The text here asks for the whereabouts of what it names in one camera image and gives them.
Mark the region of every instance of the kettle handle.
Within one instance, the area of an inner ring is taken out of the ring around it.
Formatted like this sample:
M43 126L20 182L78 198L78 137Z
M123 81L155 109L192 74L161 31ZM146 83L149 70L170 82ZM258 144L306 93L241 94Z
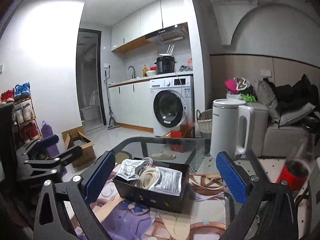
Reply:
M238 135L236 141L236 152L237 154L244 154L248 150L251 150L253 129L254 129L254 109L250 106L239 106L239 118L238 118ZM246 134L243 141L242 132L244 131L244 119L247 120Z

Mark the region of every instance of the light switch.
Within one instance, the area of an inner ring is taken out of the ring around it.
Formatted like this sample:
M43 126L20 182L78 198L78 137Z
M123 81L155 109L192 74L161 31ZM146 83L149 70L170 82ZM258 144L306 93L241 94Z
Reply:
M261 76L262 77L272 77L271 70L262 69L261 70Z

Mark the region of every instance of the white bowl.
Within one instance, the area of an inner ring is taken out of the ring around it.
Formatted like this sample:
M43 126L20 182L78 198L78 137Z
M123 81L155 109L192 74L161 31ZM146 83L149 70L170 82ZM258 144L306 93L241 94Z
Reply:
M147 76L155 76L158 74L158 71L156 70L148 70L147 71Z

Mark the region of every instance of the black box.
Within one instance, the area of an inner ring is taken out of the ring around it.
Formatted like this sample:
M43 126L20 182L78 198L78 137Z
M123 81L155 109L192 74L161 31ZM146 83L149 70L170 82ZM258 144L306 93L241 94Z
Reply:
M135 187L127 183L127 181L119 176L113 178L113 182L116 185L119 195L122 198L130 201L140 203L142 205L161 209L173 213L181 213L183 206L183 196L188 188L189 182L189 165L179 163L166 163L170 169L181 171L181 192L180 196L167 195L151 190Z

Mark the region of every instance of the glass table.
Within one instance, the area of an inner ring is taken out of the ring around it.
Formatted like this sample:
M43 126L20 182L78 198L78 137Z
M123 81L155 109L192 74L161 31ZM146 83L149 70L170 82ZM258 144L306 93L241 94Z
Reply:
M242 205L234 201L226 185L223 185L215 160L209 154L210 142L210 139L199 138L134 137L114 147L111 152L116 158L119 153L122 158L124 154L127 158L152 158L156 155L157 161L189 164L191 183L189 197L184 197L185 208L182 214L176 214L122 199L111 175L97 202L91 204L109 235L114 240L219 239ZM236 164L242 166L249 175L269 181L254 153L242 155ZM254 235L258 221L257 217L246 238ZM77 227L76 232L80 239L86 239L81 228Z

